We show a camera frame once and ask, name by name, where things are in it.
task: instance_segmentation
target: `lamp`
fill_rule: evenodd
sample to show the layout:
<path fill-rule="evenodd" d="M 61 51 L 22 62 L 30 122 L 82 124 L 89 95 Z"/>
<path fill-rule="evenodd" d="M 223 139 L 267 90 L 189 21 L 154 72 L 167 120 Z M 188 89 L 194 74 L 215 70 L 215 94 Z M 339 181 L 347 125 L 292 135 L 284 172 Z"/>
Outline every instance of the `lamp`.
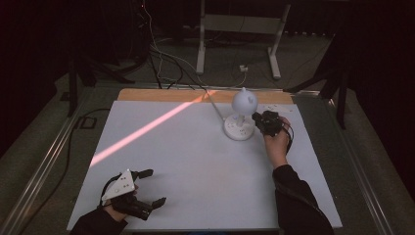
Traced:
<path fill-rule="evenodd" d="M 258 100 L 253 92 L 243 87 L 235 94 L 232 100 L 232 109 L 236 112 L 229 116 L 224 122 L 226 135 L 233 140 L 247 140 L 254 134 L 254 122 L 245 119 L 256 112 Z"/>

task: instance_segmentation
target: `desk leg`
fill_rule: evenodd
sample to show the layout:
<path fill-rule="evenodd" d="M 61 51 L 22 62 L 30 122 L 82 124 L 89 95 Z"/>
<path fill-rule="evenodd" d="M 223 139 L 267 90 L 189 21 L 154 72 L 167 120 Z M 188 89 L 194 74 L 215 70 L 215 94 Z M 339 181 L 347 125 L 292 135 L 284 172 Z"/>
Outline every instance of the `desk leg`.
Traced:
<path fill-rule="evenodd" d="M 275 56 L 278 48 L 278 44 L 280 43 L 281 36 L 284 32 L 285 23 L 287 21 L 288 13 L 290 12 L 291 5 L 286 5 L 284 8 L 283 16 L 281 17 L 280 23 L 278 25 L 278 31 L 275 35 L 274 45 L 268 48 L 268 57 L 269 57 L 269 64 L 272 69 L 272 77 L 274 79 L 281 78 L 280 69 L 278 68 L 277 58 Z"/>
<path fill-rule="evenodd" d="M 196 74 L 204 74 L 205 67 L 205 0 L 201 1 L 201 38 L 199 42 L 198 62 L 196 64 Z"/>

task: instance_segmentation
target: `lamp base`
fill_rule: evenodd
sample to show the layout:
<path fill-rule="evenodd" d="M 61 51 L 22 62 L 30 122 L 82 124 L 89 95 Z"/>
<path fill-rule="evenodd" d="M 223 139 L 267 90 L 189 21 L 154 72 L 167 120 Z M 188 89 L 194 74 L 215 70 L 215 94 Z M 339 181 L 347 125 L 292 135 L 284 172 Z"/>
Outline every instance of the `lamp base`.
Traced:
<path fill-rule="evenodd" d="M 223 129 L 226 135 L 233 140 L 247 140 L 254 134 L 254 122 L 246 119 L 238 126 L 238 115 L 229 116 L 224 124 Z"/>

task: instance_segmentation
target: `sleeve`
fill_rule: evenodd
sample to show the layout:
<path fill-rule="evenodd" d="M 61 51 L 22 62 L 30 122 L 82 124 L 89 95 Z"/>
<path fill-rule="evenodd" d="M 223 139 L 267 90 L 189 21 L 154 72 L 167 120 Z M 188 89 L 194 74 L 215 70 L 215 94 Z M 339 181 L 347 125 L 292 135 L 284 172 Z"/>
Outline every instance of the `sleeve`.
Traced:
<path fill-rule="evenodd" d="M 278 184 L 283 185 L 288 191 L 308 200 L 318 208 L 310 187 L 305 181 L 299 179 L 299 176 L 290 165 L 285 164 L 275 168 L 272 177 L 277 189 L 279 188 Z M 333 228 L 324 213 L 319 213 L 312 206 L 290 196 L 290 193 L 283 190 L 275 190 L 275 199 L 278 223 L 284 230 L 284 234 L 334 234 Z"/>
<path fill-rule="evenodd" d="M 118 235 L 128 223 L 115 221 L 106 211 L 96 209 L 76 222 L 70 235 Z"/>

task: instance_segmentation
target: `gray carpet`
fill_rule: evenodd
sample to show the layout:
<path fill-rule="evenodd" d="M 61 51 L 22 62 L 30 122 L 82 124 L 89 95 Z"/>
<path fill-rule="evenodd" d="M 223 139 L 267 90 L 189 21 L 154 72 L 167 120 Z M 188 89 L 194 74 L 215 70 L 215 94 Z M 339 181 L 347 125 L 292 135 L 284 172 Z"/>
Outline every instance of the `gray carpet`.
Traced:
<path fill-rule="evenodd" d="M 261 37 L 252 43 L 244 42 L 244 46 L 217 47 L 216 44 L 208 44 L 205 74 L 199 78 L 187 63 L 179 60 L 180 65 L 191 74 L 193 80 L 186 74 L 180 79 L 181 72 L 178 67 L 169 62 L 168 58 L 163 58 L 161 81 L 164 87 L 172 84 L 170 89 L 198 88 L 195 81 L 211 88 L 226 89 L 236 85 L 256 89 L 287 88 L 313 76 L 330 43 L 330 39 L 317 36 L 284 36 L 277 51 L 282 78 L 274 80 L 266 56 L 266 47 L 272 41 L 272 37 Z M 157 45 L 160 51 L 179 57 L 192 67 L 196 66 L 197 39 L 186 39 L 182 42 L 161 40 Z M 156 55 L 153 59 L 158 65 L 159 56 Z M 249 68 L 245 81 L 244 75 L 239 72 L 239 65 L 247 65 Z M 110 108 L 118 92 L 124 87 L 157 88 L 154 71 L 149 63 L 126 75 L 128 79 L 135 81 L 134 84 L 120 84 L 98 72 L 97 76 L 99 80 L 95 87 L 80 86 L 81 99 L 76 117 L 97 109 Z M 307 90 L 319 91 L 323 84 L 324 81 L 319 82 Z M 48 151 L 54 146 L 60 131 L 69 126 L 69 103 L 60 101 L 63 92 L 68 91 L 67 75 L 57 81 L 57 87 L 58 94 L 0 160 L 1 224 L 4 224 L 37 166 L 45 156 L 51 155 Z M 313 148 L 344 224 L 343 228 L 336 229 L 336 234 L 413 234 L 414 203 L 394 171 L 385 149 L 359 107 L 353 92 L 348 90 L 347 93 L 346 130 L 341 130 L 333 118 L 335 110 L 331 101 L 320 99 L 316 92 L 297 94 L 294 101 L 300 108 Z M 107 111 L 95 112 L 91 115 L 97 118 L 97 126 L 94 129 L 77 129 L 73 132 L 68 173 L 57 192 L 28 224 L 24 234 L 68 234 L 66 227 L 69 217 L 107 115 Z M 63 143 L 62 150 L 57 150 L 55 162 L 51 163 L 53 167 L 50 168 L 48 177 L 27 212 L 27 218 L 34 214 L 58 183 L 65 170 L 68 148 L 69 140 Z M 382 209 L 381 213 L 389 227 L 386 231 L 379 230 L 383 226 L 379 225 L 377 216 L 374 216 L 377 211 L 371 211 L 373 207 L 370 203 L 373 202 L 379 203 Z"/>

